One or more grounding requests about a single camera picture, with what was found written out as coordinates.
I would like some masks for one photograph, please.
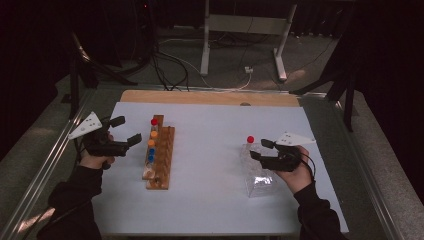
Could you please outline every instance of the red cap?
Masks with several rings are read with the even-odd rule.
[[[255,141],[255,138],[253,136],[248,136],[247,137],[247,142],[248,143],[253,143]]]
[[[158,125],[158,120],[157,120],[156,118],[153,118],[153,119],[150,121],[150,123],[151,123],[153,126]]]

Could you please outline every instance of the white stand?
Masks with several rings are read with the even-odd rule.
[[[273,54],[278,71],[278,79],[280,81],[287,80],[281,55],[296,11],[296,4],[290,7],[289,15],[286,19],[277,19],[209,14],[209,0],[205,1],[205,32],[200,75],[208,75],[210,53],[209,31],[248,32],[282,35],[280,45],[278,49],[274,49]]]

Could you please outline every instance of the white table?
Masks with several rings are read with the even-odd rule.
[[[313,137],[301,107],[241,107],[200,104],[117,103],[111,129],[116,140],[148,136],[154,114],[176,128],[169,190],[146,190],[141,180],[145,139],[103,175],[103,193],[93,199],[103,234],[154,236],[297,234],[297,203],[279,180],[275,195],[248,198],[239,151],[247,135],[275,139],[284,131]],[[318,194],[348,228],[316,144],[305,146],[317,166]]]

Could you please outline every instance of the metal frame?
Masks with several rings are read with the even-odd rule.
[[[241,31],[237,30],[237,26],[219,26],[218,23],[220,22],[220,19],[229,19],[232,18],[235,20],[235,22],[243,22],[243,19],[246,19],[246,17],[240,17],[240,16],[228,16],[228,15],[213,15],[209,13],[209,0],[205,0],[205,27],[204,27],[204,39],[203,39],[203,53],[202,53],[202,63],[200,66],[200,75],[207,76],[208,75],[208,68],[209,68],[209,54],[210,54],[210,47],[209,47],[209,31],[231,31],[231,32],[249,32],[249,33],[267,33],[267,34],[282,34],[282,38],[280,41],[280,45],[278,48],[275,48],[273,50],[274,60],[275,60],[275,66],[278,71],[278,79],[282,82],[287,80],[287,74],[284,69],[284,63],[282,59],[282,53],[284,49],[284,45],[286,44],[287,37],[289,35],[290,27],[293,21],[294,13],[296,12],[296,4],[292,4],[290,7],[289,14],[285,21],[283,19],[271,19],[271,18],[252,18],[248,17],[249,19],[261,21],[263,26],[277,24],[278,26],[281,25],[280,31],[277,31],[274,28],[264,28],[261,29],[260,27],[254,29],[249,29],[248,31]]]
[[[25,194],[18,203],[15,211],[12,216],[6,223],[6,226],[2,229],[0,234],[0,239],[2,240],[11,240],[16,239],[19,234],[19,229],[22,225],[22,222],[28,217],[31,213],[32,208],[38,200],[41,192],[44,189],[50,175],[56,167],[60,157],[62,156],[63,151],[65,150],[68,144],[68,134],[75,128],[79,120],[82,118],[82,113],[84,106],[92,99],[94,95],[93,89],[87,89],[85,94],[81,99],[81,108],[75,114],[75,117],[72,120],[69,120],[65,125],[63,131],[61,132],[56,144],[53,146],[50,154],[47,159],[44,161],[40,170],[37,172],[32,182],[28,186]]]
[[[339,123],[339,129],[345,134],[346,140],[349,142],[348,146],[350,147],[350,150],[354,155],[354,159],[356,160],[356,167],[358,168],[358,172],[364,181],[364,187],[370,196],[370,200],[374,206],[378,218],[380,219],[380,222],[382,223],[381,226],[383,227],[387,238],[393,240],[405,239],[399,229],[399,226],[397,226],[393,221],[393,218],[387,207],[387,203],[384,200],[384,197],[380,191],[380,188],[378,187],[374,175],[368,166],[367,161],[365,160],[364,154],[357,150],[360,149],[360,147],[356,138],[352,135],[352,132],[348,131],[344,124],[343,107],[340,105],[340,102],[335,104],[334,110],[336,111],[336,117],[338,117],[337,122]]]

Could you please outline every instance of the cable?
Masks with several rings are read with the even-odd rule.
[[[156,71],[156,75],[159,78],[159,81],[162,83],[164,90],[169,91],[168,86],[166,85],[166,81],[168,81],[165,77],[165,73],[163,72],[163,70],[161,68],[159,68],[159,64],[157,62],[156,57],[153,55],[152,56],[152,60],[153,60],[153,68]]]
[[[119,74],[119,75],[128,75],[128,74],[135,74],[135,73],[137,73],[138,71],[140,71],[141,69],[143,69],[149,63],[150,58],[151,58],[151,56],[150,56],[151,54],[149,54],[144,59],[142,59],[140,56],[137,56],[137,58],[134,59],[134,56],[136,55],[136,49],[137,49],[137,46],[138,46],[138,38],[137,38],[137,36],[138,36],[138,31],[140,30],[140,28],[139,28],[140,18],[139,18],[138,14],[137,14],[137,6],[136,6],[136,3],[135,3],[134,0],[131,1],[131,7],[133,9],[133,14],[134,14],[134,17],[135,17],[135,20],[134,20],[134,22],[135,22],[135,24],[134,24],[135,33],[134,33],[134,46],[133,46],[133,49],[132,49],[132,52],[131,52],[130,61],[134,61],[136,63],[136,66],[131,67],[131,68],[128,68],[128,69],[125,69],[125,70],[115,70],[114,72],[117,73],[117,74]]]
[[[261,37],[261,39],[257,41],[250,41],[247,39],[239,38],[234,34],[226,32],[221,38],[211,41],[211,43],[215,43],[215,45],[218,45],[218,47],[213,47],[213,45],[211,44],[211,49],[231,48],[231,47],[251,47],[255,44],[266,41],[269,38],[269,36],[270,35],[264,35],[263,37]],[[228,43],[222,42],[222,40],[225,38],[230,39],[231,43],[228,44]],[[246,44],[237,44],[237,41],[243,41],[243,42],[246,42]]]
[[[252,27],[252,24],[253,24],[253,17],[252,17],[252,18],[251,18],[251,20],[250,20],[250,25],[249,25],[249,28],[247,29],[246,33],[249,33],[250,28]],[[244,55],[246,54],[246,52],[247,52],[247,49],[248,49],[248,48],[249,48],[249,45],[246,45],[246,48],[244,49],[243,54],[241,55],[241,58],[240,58],[239,64],[238,64],[238,66],[237,66],[237,71],[240,69],[240,65],[241,65],[241,64],[242,64],[242,62],[243,62]]]
[[[266,73],[268,73],[268,75],[271,78],[272,82],[277,86],[278,92],[281,93],[283,91],[283,89],[281,88],[280,84],[278,84],[279,82],[277,82],[277,80],[274,79],[274,75],[269,72],[269,69],[266,66],[262,66],[262,67],[265,68]]]
[[[159,43],[159,45],[167,43],[167,42],[172,42],[172,41],[195,42],[195,41],[203,41],[203,39],[170,38],[170,39],[163,40],[162,42]]]
[[[72,169],[72,172],[75,171],[75,169],[78,166],[78,163],[81,162],[82,156],[81,156],[81,147],[82,147],[82,142],[80,144],[78,144],[78,140],[76,138],[74,138],[74,146],[75,146],[75,150],[77,152],[77,155],[75,157],[75,161],[74,161],[74,167]]]
[[[249,73],[249,80],[248,80],[248,82],[244,85],[244,86],[242,86],[242,87],[240,87],[240,88],[224,88],[224,89],[221,89],[221,88],[215,88],[215,87],[213,87],[213,86],[211,86],[211,85],[209,85],[207,82],[206,82],[206,80],[203,78],[203,76],[200,74],[200,71],[199,71],[199,69],[197,69],[193,64],[191,64],[190,62],[188,62],[188,61],[186,61],[186,60],[183,60],[183,59],[181,59],[181,58],[178,58],[178,57],[175,57],[175,56],[172,56],[172,55],[170,55],[170,54],[168,54],[168,53],[164,53],[164,52],[161,52],[162,54],[165,54],[165,55],[167,55],[167,56],[169,56],[169,57],[172,57],[172,58],[175,58],[175,59],[178,59],[179,61],[181,61],[181,62],[183,62],[183,63],[185,63],[185,64],[187,64],[187,65],[189,65],[190,67],[192,67],[194,70],[196,70],[196,72],[199,74],[199,76],[200,76],[200,78],[202,79],[202,81],[203,81],[203,83],[207,86],[207,87],[209,87],[209,88],[211,88],[211,89],[213,89],[213,90],[215,90],[215,91],[217,91],[217,92],[235,92],[235,91],[239,91],[239,90],[242,90],[242,89],[244,89],[245,87],[247,87],[249,84],[250,84],[250,81],[251,81],[251,78],[252,78],[252,74],[251,73]]]
[[[58,222],[60,222],[62,219],[66,218],[67,216],[71,215],[72,213],[82,209],[83,207],[85,207],[87,204],[91,203],[91,200],[85,201],[71,209],[69,209],[68,211],[66,211],[65,213],[63,213],[62,215],[60,215],[59,217],[57,217],[55,220],[47,223],[47,225],[45,225],[41,231],[39,232],[40,235],[43,234],[43,231],[46,231],[47,229],[51,228],[52,226],[54,226],[55,224],[57,224]]]
[[[303,156],[305,156],[305,157],[307,157],[309,160],[311,160],[312,165],[314,166],[314,170],[313,171],[312,171],[311,167],[309,166],[309,164],[306,161],[304,161],[303,159],[300,159],[300,161],[308,168],[308,170],[309,170],[309,172],[311,174],[311,178],[312,178],[312,180],[314,180],[315,179],[315,173],[316,173],[316,167],[315,167],[314,160],[312,160],[311,157],[309,157],[308,155],[306,155],[304,153],[300,153],[300,154],[303,155]]]
[[[170,89],[170,91],[172,91],[172,90],[174,90],[174,88],[177,88],[178,90],[180,90],[177,86],[179,85],[179,84],[181,84],[181,83],[183,83],[184,81],[186,82],[186,88],[187,88],[187,91],[190,91],[190,89],[188,88],[188,71],[187,71],[187,68],[184,66],[184,64],[180,61],[180,59],[179,58],[176,58],[176,57],[174,57],[174,56],[171,56],[171,55],[169,55],[169,54],[165,54],[165,53],[163,53],[163,52],[158,52],[158,54],[160,54],[160,55],[163,55],[163,56],[166,56],[166,57],[168,57],[168,58],[170,58],[170,59],[167,59],[167,58],[164,58],[164,57],[159,57],[159,58],[161,58],[161,59],[164,59],[164,60],[167,60],[167,61],[171,61],[171,62],[174,62],[174,63],[177,63],[178,65],[180,65],[181,66],[181,68],[184,70],[184,77],[183,77],[183,79],[182,80],[180,80],[179,82],[177,82],[177,83],[175,83],[175,84],[173,84],[172,85],[172,87],[171,87],[171,89]]]
[[[202,38],[204,36],[204,30],[203,29],[194,29],[194,32],[191,33],[185,33],[185,34],[174,34],[174,35],[165,35],[165,34],[161,34],[161,37],[164,38],[184,38],[184,39],[189,39],[189,38]],[[218,32],[210,32],[210,35],[220,35],[220,33]]]
[[[309,64],[312,64],[312,63],[314,63],[316,60],[318,60],[318,58],[319,58],[319,57],[321,57],[321,55],[322,55],[322,54],[324,54],[324,53],[328,50],[328,48],[330,47],[330,44],[331,44],[333,41],[334,41],[334,39],[332,38],[332,39],[330,40],[330,42],[327,44],[327,46],[325,47],[325,49],[324,49],[324,50],[323,50],[320,54],[318,54],[318,56],[316,56],[316,57],[314,58],[314,60],[312,60],[312,61],[310,61],[310,62],[308,62],[308,63],[304,64],[304,65],[303,65],[303,66],[301,66],[300,68],[297,68],[297,69],[295,69],[295,70],[291,71],[291,72],[287,75],[286,82],[289,80],[290,75],[291,75],[292,73],[297,72],[297,71],[299,71],[299,70],[301,70],[301,69],[305,68],[305,67],[306,67],[306,66],[308,66]]]

